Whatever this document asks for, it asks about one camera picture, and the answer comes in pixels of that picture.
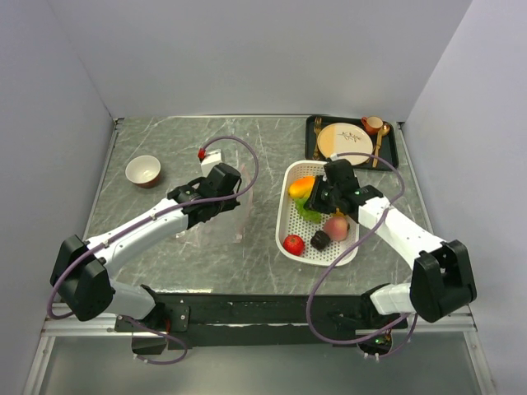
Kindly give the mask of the green grapes bunch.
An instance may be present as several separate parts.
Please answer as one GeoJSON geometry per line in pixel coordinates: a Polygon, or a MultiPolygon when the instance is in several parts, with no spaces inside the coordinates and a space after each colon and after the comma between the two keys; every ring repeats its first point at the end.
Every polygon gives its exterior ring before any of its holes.
{"type": "Polygon", "coordinates": [[[308,197],[294,198],[293,202],[295,203],[296,211],[304,221],[320,224],[322,221],[322,215],[319,212],[312,211],[305,206],[308,199],[308,197]]]}

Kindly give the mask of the pink peach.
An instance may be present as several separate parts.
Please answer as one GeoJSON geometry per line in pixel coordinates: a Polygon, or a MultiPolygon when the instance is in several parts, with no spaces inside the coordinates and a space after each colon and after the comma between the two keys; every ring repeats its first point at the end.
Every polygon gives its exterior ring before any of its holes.
{"type": "Polygon", "coordinates": [[[347,219],[343,216],[334,216],[329,218],[323,227],[323,232],[332,240],[336,242],[343,241],[347,238],[350,230],[350,225],[347,219]]]}

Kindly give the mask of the clear zip top bag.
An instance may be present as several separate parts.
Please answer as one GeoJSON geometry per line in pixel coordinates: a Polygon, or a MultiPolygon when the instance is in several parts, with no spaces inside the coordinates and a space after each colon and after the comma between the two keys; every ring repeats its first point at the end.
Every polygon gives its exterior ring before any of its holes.
{"type": "Polygon", "coordinates": [[[240,243],[253,208],[253,196],[251,189],[237,198],[240,205],[235,210],[221,213],[206,223],[199,223],[172,239],[179,244],[194,247],[240,243]]]}

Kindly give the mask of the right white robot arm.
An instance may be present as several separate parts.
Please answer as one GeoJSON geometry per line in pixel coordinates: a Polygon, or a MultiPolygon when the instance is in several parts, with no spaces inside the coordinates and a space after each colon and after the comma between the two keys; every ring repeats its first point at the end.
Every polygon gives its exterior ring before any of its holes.
{"type": "Polygon", "coordinates": [[[417,314],[434,323],[477,297],[469,252],[458,240],[446,242],[410,220],[377,188],[360,186],[345,159],[324,164],[308,199],[309,209],[340,211],[383,239],[412,271],[403,284],[379,286],[367,293],[362,322],[378,328],[390,314],[417,314]]]}

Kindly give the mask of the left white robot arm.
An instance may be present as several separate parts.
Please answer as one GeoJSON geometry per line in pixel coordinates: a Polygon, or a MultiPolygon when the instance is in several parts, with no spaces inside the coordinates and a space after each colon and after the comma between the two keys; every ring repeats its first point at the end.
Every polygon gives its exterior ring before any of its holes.
{"type": "Polygon", "coordinates": [[[158,328],[164,311],[155,293],[116,281],[118,271],[163,239],[236,208],[233,195],[240,183],[240,172],[220,163],[114,230],[87,241],[68,237],[58,251],[51,285],[82,322],[107,312],[130,316],[148,331],[158,328]]]}

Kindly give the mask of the orange yellow mango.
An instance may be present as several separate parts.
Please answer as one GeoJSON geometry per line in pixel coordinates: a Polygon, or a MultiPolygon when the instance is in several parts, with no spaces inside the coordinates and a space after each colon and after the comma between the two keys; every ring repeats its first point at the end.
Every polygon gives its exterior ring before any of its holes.
{"type": "Polygon", "coordinates": [[[288,189],[288,195],[292,199],[309,197],[315,185],[315,176],[306,176],[294,181],[288,189]]]}

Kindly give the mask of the cream orange plate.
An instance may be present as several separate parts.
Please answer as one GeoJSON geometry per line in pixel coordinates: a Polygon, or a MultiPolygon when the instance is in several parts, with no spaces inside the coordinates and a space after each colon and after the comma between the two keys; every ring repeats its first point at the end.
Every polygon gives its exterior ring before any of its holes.
{"type": "Polygon", "coordinates": [[[352,165],[360,165],[370,159],[364,154],[373,152],[370,136],[361,128],[349,123],[332,123],[324,127],[318,136],[319,152],[328,158],[333,153],[360,152],[363,155],[345,156],[352,165]]]}

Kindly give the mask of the white perforated basket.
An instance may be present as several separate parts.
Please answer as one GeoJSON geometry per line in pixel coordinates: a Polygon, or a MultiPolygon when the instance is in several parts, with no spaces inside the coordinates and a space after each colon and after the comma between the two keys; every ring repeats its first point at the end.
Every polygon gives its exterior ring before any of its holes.
{"type": "Polygon", "coordinates": [[[289,186],[297,179],[306,176],[324,174],[324,163],[315,160],[299,160],[289,165],[284,174],[277,222],[275,241],[279,251],[292,261],[319,267],[329,266],[341,253],[352,246],[359,239],[359,225],[347,217],[350,225],[348,236],[345,240],[332,241],[323,251],[317,251],[310,245],[310,239],[317,230],[322,230],[324,223],[331,215],[322,214],[320,224],[304,221],[296,211],[295,203],[288,195],[289,186]],[[283,240],[288,235],[299,235],[305,242],[305,249],[301,256],[294,256],[286,252],[282,246],[283,240]]]}

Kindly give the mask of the black tray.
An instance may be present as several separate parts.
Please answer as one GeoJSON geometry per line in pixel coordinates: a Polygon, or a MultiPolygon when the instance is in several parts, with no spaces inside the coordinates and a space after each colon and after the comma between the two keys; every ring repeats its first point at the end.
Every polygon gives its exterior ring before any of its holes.
{"type": "MultiPolygon", "coordinates": [[[[329,126],[332,123],[349,123],[352,125],[356,125],[359,128],[364,129],[362,126],[361,120],[359,118],[342,118],[342,117],[334,117],[334,116],[328,116],[328,115],[311,115],[306,120],[305,124],[305,158],[307,160],[313,160],[313,150],[314,150],[314,144],[315,144],[315,135],[313,132],[314,127],[314,120],[317,116],[320,116],[322,119],[321,124],[321,130],[329,126]]],[[[392,125],[390,125],[390,131],[389,133],[384,136],[382,140],[382,147],[380,148],[380,153],[378,156],[374,156],[373,152],[371,154],[364,154],[364,156],[369,156],[370,159],[360,165],[357,165],[358,168],[364,169],[364,170],[375,170],[375,171],[387,171],[389,168],[387,165],[384,164],[385,161],[388,161],[393,167],[399,166],[399,157],[395,142],[395,136],[394,136],[394,130],[392,128],[392,125]]],[[[375,149],[375,140],[376,140],[376,134],[375,135],[369,135],[372,142],[373,147],[375,149]]],[[[352,153],[352,156],[359,156],[363,155],[360,152],[347,152],[352,153]]],[[[327,158],[320,154],[319,160],[326,160],[327,158]]]]}

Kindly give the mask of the gold fork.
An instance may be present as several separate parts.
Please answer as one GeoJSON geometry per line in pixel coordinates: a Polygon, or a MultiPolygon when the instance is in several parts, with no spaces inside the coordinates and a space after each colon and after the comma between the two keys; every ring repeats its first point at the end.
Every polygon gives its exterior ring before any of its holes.
{"type": "Polygon", "coordinates": [[[321,124],[322,124],[322,119],[320,116],[317,116],[314,120],[314,127],[313,127],[313,132],[314,132],[314,135],[315,135],[315,144],[314,144],[314,150],[313,150],[313,155],[312,155],[312,159],[313,160],[319,160],[320,159],[320,153],[319,153],[319,146],[318,146],[318,136],[321,132],[321,124]]]}

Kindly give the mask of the orange cup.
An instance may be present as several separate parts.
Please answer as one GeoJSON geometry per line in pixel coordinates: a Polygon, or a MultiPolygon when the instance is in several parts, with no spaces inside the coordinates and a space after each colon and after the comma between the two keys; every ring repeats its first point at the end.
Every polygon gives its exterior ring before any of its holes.
{"type": "Polygon", "coordinates": [[[377,116],[369,116],[362,117],[361,123],[367,134],[375,135],[382,129],[384,121],[377,116]]]}

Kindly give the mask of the gold spoon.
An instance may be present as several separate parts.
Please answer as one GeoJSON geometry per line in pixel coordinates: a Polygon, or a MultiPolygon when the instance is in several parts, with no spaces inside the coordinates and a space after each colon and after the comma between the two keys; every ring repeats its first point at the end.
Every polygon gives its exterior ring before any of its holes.
{"type": "Polygon", "coordinates": [[[382,127],[378,130],[375,140],[375,149],[373,151],[374,156],[378,156],[380,153],[380,148],[382,147],[382,140],[390,131],[390,125],[387,122],[384,122],[382,127]]]}

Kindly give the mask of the white brown bowl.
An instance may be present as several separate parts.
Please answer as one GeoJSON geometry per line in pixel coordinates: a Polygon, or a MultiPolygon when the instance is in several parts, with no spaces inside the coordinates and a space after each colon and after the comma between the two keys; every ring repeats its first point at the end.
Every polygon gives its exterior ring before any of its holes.
{"type": "Polygon", "coordinates": [[[161,180],[161,162],[155,156],[138,156],[130,160],[124,173],[139,188],[153,188],[161,180]]]}

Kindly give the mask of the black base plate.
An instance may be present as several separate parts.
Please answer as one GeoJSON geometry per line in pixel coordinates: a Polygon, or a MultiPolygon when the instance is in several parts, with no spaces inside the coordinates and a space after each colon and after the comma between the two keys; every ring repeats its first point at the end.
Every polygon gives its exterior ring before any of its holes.
{"type": "MultiPolygon", "coordinates": [[[[305,316],[304,295],[157,294],[160,307],[141,327],[120,319],[117,332],[132,333],[133,353],[158,356],[164,350],[198,346],[272,346],[315,344],[305,316]]],[[[335,340],[380,329],[398,318],[376,312],[362,295],[317,295],[311,321],[335,340]]]]}

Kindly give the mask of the aluminium rail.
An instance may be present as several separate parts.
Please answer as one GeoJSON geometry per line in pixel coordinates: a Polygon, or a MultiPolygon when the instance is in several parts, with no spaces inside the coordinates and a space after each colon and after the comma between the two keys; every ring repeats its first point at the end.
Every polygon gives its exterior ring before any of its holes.
{"type": "MultiPolygon", "coordinates": [[[[74,316],[54,320],[47,317],[40,331],[42,337],[124,337],[135,334],[139,337],[152,337],[149,332],[117,332],[114,327],[117,322],[115,314],[103,313],[90,321],[80,322],[74,316]]],[[[436,323],[428,323],[419,318],[415,333],[436,332],[476,332],[477,327],[470,314],[469,307],[464,307],[436,323]]]]}

